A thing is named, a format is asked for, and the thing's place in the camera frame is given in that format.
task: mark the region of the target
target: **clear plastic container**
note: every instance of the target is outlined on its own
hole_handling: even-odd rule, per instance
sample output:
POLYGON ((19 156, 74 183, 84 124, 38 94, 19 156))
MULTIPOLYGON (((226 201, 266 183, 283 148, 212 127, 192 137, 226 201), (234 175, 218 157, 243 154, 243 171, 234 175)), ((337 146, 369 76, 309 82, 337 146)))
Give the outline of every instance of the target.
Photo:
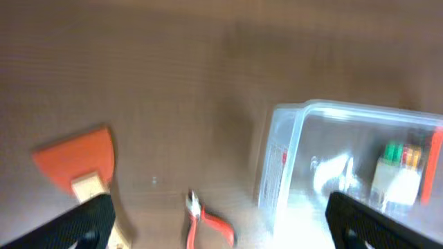
POLYGON ((443 116, 361 104, 278 105, 259 193, 259 208, 269 218, 277 246, 333 248, 325 209, 335 190, 443 243, 439 165, 431 197, 422 201, 430 144, 441 126, 443 116), (383 152, 392 142, 405 145, 404 151, 406 145, 419 148, 414 168, 403 161, 397 167, 384 163, 383 152))

